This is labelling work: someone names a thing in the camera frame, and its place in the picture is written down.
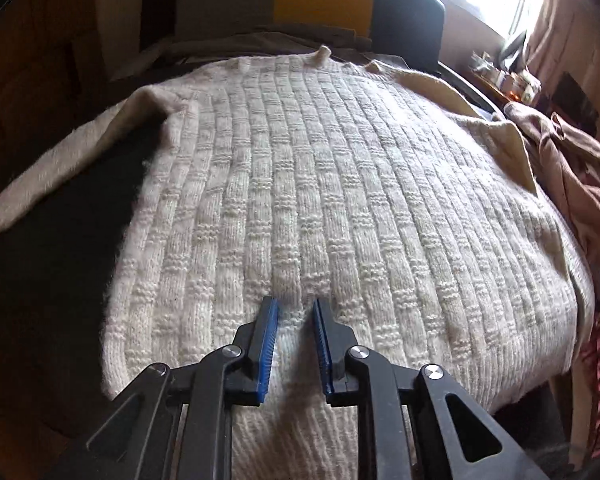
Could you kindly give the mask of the cream knitted sweater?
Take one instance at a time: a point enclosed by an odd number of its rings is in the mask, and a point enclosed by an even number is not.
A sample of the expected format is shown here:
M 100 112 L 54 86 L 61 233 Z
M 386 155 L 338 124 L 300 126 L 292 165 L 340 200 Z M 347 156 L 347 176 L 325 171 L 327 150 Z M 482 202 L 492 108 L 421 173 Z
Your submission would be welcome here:
M 46 335 L 96 327 L 102 390 L 185 365 L 273 296 L 271 390 L 241 408 L 238 479 L 350 479 L 356 420 L 318 392 L 328 298 L 400 365 L 437 362 L 487 410 L 568 370 L 594 288 L 510 122 L 445 82 L 327 48 L 137 89 L 0 195 L 0 342 L 31 385 Z

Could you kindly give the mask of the pink brown clothes pile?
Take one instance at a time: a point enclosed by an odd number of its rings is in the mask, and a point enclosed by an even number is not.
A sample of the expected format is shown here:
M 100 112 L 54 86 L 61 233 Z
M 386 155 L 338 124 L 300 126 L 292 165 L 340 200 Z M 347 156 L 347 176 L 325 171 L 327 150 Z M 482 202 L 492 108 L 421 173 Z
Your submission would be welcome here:
M 579 242 L 600 300 L 600 142 L 556 113 L 510 102 L 504 114 L 524 136 L 536 180 Z

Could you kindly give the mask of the cluttered side shelf items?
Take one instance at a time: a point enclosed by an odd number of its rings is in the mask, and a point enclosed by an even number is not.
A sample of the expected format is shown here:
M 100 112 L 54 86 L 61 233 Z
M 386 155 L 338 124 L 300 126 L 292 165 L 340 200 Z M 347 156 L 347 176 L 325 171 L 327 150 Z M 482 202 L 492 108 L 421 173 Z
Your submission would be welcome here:
M 468 74 L 499 108 L 509 102 L 533 105 L 542 89 L 541 81 L 528 69 L 527 33 L 511 36 L 495 56 L 471 53 Z

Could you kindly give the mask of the grey blanket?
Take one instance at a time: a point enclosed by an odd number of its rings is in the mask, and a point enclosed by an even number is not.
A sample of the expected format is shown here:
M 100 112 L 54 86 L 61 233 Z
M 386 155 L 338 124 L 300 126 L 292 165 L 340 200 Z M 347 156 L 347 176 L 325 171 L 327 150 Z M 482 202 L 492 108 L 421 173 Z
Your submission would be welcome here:
M 112 79 L 140 76 L 150 70 L 151 66 L 176 64 L 184 58 L 207 63 L 212 58 L 311 53 L 321 46 L 329 47 L 332 52 L 370 52 L 373 43 L 370 38 L 359 35 L 354 29 L 314 24 L 261 26 L 250 32 L 211 39 L 166 38 L 123 64 Z

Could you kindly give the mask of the pink curtain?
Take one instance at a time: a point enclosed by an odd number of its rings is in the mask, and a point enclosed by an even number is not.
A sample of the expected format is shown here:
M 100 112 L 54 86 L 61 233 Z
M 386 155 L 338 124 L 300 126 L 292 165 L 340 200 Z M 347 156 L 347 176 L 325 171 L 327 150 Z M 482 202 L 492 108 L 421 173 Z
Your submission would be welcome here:
M 542 84 L 539 102 L 547 105 L 569 75 L 597 112 L 600 140 L 600 0 L 544 0 L 524 53 Z

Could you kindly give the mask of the grey yellow black cushion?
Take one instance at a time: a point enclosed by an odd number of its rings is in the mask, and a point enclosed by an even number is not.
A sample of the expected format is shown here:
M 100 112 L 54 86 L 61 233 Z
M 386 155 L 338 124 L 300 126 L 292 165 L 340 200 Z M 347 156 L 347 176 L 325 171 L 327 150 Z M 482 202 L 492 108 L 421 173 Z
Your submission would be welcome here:
M 396 55 L 408 67 L 438 67 L 445 8 L 440 0 L 142 0 L 140 48 L 168 38 L 211 40 L 279 29 L 332 36 L 362 51 Z

